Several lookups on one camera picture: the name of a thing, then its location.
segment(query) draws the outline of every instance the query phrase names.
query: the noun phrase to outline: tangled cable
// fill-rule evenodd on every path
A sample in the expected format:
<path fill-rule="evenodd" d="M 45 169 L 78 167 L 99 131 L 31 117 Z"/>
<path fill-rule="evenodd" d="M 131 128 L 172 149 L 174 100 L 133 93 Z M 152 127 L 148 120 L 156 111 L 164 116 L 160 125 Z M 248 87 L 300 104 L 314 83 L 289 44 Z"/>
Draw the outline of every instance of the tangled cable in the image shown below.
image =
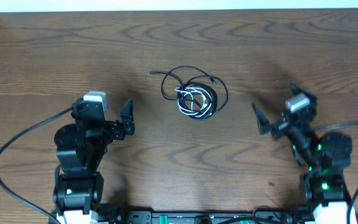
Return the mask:
<path fill-rule="evenodd" d="M 183 83 L 181 78 L 179 78 L 179 76 L 172 73 L 174 70 L 179 69 L 179 68 L 193 68 L 193 69 L 201 72 L 203 75 L 193 77 L 193 78 L 189 79 L 186 83 Z M 164 74 L 165 77 L 161 83 L 162 96 L 167 100 L 177 101 L 179 110 L 181 113 L 188 115 L 189 117 L 191 117 L 193 119 L 197 119 L 199 121 L 205 121 L 205 120 L 209 119 L 213 114 L 221 111 L 229 99 L 229 93 L 227 91 L 227 87 L 219 77 L 215 77 L 213 75 L 208 75 L 206 72 L 204 72 L 201 69 L 196 68 L 194 66 L 182 65 L 182 66 L 177 66 L 177 67 L 171 69 L 169 72 L 149 72 L 148 74 L 149 75 Z M 169 98 L 163 89 L 165 79 L 168 76 L 175 78 L 180 83 L 180 86 L 175 88 L 175 91 L 178 92 L 176 98 Z M 197 78 L 208 78 L 211 80 L 211 82 L 215 86 L 218 85 L 215 80 L 218 80 L 219 82 L 222 83 L 222 85 L 226 91 L 226 100 L 224 101 L 224 103 L 222 104 L 222 106 L 220 108 L 217 109 L 218 96 L 217 96 L 215 90 L 213 90 L 210 86 L 205 85 L 203 83 L 193 82 L 193 80 L 196 80 Z M 196 95 L 199 95 L 202 97 L 202 99 L 203 99 L 202 103 L 200 103 L 199 101 L 197 101 L 195 99 Z M 190 107 L 186 104 L 186 101 L 191 102 Z"/>

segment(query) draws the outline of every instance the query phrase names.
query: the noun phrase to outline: white wall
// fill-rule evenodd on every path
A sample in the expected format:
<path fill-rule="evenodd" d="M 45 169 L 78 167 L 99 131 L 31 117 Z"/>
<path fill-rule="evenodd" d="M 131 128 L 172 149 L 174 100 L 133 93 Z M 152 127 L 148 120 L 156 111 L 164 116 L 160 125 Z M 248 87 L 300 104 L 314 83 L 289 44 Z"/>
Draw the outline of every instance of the white wall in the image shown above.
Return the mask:
<path fill-rule="evenodd" d="M 0 12 L 304 9 L 358 7 L 358 0 L 0 0 Z"/>

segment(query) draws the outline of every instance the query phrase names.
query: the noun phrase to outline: green led light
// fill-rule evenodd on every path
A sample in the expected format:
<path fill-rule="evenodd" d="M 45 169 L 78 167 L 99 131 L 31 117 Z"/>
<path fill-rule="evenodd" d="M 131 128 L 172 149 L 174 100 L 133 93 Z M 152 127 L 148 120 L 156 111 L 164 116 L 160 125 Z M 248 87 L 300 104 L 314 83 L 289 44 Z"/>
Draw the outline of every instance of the green led light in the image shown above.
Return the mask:
<path fill-rule="evenodd" d="M 327 183 L 323 183 L 323 184 L 321 184 L 321 188 L 323 189 L 323 190 L 328 190 L 328 184 Z"/>

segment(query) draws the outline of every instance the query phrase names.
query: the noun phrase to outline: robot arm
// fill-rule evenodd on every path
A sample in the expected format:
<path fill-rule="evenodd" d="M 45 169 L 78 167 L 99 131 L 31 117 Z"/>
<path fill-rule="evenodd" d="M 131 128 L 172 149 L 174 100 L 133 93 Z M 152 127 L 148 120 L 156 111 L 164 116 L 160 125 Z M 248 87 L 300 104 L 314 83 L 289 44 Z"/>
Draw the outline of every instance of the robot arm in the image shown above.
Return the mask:
<path fill-rule="evenodd" d="M 252 105 L 259 131 L 261 134 L 271 132 L 274 140 L 286 136 L 292 143 L 296 162 L 309 167 L 309 173 L 300 176 L 301 191 L 309 201 L 314 217 L 314 221 L 307 223 L 345 224 L 351 196 L 346 188 L 343 170 L 351 164 L 352 139 L 339 132 L 317 137 L 309 126 L 317 114 L 317 97 L 294 84 L 290 88 L 294 97 L 285 102 L 286 110 L 282 113 L 282 119 L 273 124 Z M 350 218 L 351 223 L 357 223 L 353 208 Z"/>
<path fill-rule="evenodd" d="M 100 211 L 119 216 L 117 208 L 100 204 L 104 179 L 97 169 L 108 144 L 134 134 L 132 105 L 128 100 L 121 111 L 122 122 L 113 122 L 104 120 L 108 102 L 103 92 L 91 91 L 73 104 L 71 116 L 75 124 L 60 128 L 55 135 L 63 171 L 56 176 L 53 191 L 60 223 L 98 223 Z"/>

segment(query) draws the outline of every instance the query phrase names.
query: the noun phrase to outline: wooden table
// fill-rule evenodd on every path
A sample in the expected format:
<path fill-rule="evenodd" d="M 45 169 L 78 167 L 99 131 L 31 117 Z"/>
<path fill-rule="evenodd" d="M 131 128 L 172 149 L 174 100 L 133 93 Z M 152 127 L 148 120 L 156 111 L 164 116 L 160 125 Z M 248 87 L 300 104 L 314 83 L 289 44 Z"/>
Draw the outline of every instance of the wooden table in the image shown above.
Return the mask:
<path fill-rule="evenodd" d="M 227 106 L 206 122 L 182 115 L 161 96 L 162 77 L 147 74 L 177 65 L 221 77 Z M 184 80 L 196 74 L 178 72 Z M 134 99 L 135 135 L 114 141 L 100 166 L 104 202 L 155 210 L 302 203 L 298 176 L 306 168 L 288 140 L 259 135 L 250 107 L 278 118 L 290 81 L 319 97 L 313 125 L 358 119 L 358 9 L 0 14 L 0 147 L 89 90 L 109 93 L 109 119 Z M 169 80 L 167 89 L 176 85 Z M 32 131 L 0 159 L 6 184 L 46 210 L 58 164 L 53 136 L 72 121 L 67 115 Z M 346 133 L 353 194 L 358 128 Z M 0 188 L 0 223 L 46 221 Z"/>

